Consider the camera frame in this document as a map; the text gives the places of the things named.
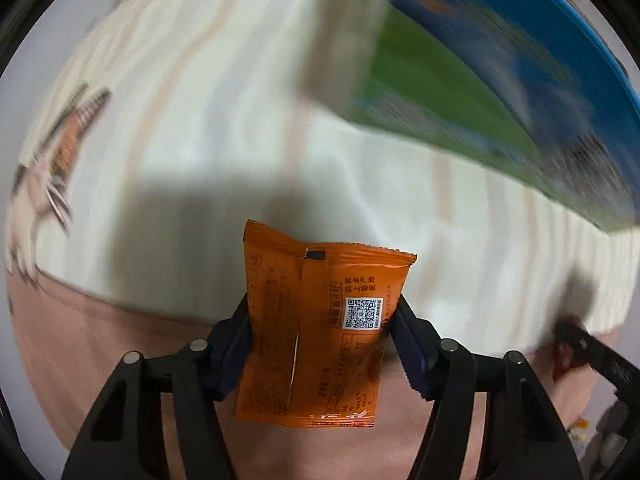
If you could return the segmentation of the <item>orange snack packet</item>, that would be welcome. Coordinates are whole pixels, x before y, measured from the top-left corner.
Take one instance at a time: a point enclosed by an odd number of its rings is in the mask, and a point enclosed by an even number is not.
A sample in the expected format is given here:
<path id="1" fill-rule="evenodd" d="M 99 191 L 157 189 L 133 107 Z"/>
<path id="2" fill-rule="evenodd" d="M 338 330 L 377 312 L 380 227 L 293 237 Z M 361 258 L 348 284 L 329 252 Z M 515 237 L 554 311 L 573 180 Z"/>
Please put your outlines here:
<path id="1" fill-rule="evenodd" d="M 236 418 L 294 428 L 373 426 L 385 327 L 416 256 L 306 243 L 257 221 L 247 222 L 243 247 L 253 345 Z"/>

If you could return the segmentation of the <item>pink striped cat blanket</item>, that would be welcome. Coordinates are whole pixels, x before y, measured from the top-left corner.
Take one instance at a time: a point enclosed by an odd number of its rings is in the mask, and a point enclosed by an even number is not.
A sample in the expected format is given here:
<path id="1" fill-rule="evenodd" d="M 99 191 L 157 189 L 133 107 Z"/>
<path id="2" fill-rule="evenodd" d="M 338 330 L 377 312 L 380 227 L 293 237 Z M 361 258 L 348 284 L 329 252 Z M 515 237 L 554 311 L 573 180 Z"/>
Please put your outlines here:
<path id="1" fill-rule="evenodd" d="M 1 76 L 1 272 L 15 343 L 69 451 L 127 351 L 174 353 L 245 292 L 257 221 L 306 243 L 408 252 L 404 294 L 471 351 L 521 350 L 562 423 L 597 376 L 553 380 L 552 325 L 612 342 L 631 306 L 639 223 L 606 232 L 441 148 L 340 122 L 341 28 L 319 0 L 60 0 Z M 244 479 L 401 479 L 431 408 L 384 341 L 375 423 L 294 428 L 218 405 Z"/>

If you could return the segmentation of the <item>cardboard milk box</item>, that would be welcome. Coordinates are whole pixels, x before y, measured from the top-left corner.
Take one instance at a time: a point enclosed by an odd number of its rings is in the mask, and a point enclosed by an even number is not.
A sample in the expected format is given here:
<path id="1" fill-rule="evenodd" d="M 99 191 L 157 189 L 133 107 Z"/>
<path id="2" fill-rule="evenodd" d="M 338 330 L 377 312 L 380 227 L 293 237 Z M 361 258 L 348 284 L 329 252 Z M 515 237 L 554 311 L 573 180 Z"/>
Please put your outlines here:
<path id="1" fill-rule="evenodd" d="M 477 162 L 606 232 L 639 223 L 639 98 L 566 0 L 319 0 L 340 122 Z"/>

